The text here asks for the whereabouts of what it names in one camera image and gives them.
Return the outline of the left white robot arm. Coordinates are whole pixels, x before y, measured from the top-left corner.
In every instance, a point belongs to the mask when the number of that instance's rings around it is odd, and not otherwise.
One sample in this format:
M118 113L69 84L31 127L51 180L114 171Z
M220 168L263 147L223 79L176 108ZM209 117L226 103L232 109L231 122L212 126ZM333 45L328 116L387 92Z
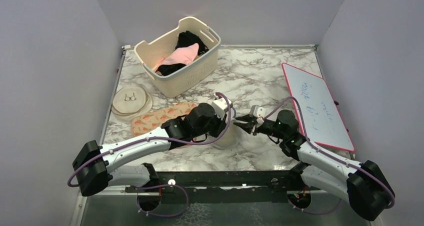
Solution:
M67 184L78 187L84 197L95 195L108 186L133 185L144 191L157 186L152 166L129 166L142 157L170 151L186 145L205 145L199 137L221 138L230 125L231 103L217 99L200 103L188 114L171 118L150 132L114 144L85 143L72 162L74 169Z

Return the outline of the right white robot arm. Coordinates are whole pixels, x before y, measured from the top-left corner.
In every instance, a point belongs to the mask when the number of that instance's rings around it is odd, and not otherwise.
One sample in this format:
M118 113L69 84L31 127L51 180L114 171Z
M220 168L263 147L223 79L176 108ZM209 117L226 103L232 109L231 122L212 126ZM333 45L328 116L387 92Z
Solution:
M276 138L286 156L305 165L288 176L292 188L307 185L324 190L349 203L367 221L394 206L395 193L375 162L351 160L313 144L299 132L292 111L281 110L275 121L247 114L236 117L234 124L248 134Z

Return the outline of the white mesh cylindrical laundry bag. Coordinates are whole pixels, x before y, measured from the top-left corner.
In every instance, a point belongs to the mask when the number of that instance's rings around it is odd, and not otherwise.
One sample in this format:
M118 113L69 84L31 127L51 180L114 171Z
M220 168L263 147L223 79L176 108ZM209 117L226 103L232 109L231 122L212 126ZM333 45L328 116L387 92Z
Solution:
M237 112L234 108L231 109L231 123L225 134L217 141L213 142L212 145L220 150L227 150L234 148L240 143L242 139L243 130L238 126L234 125L235 117Z

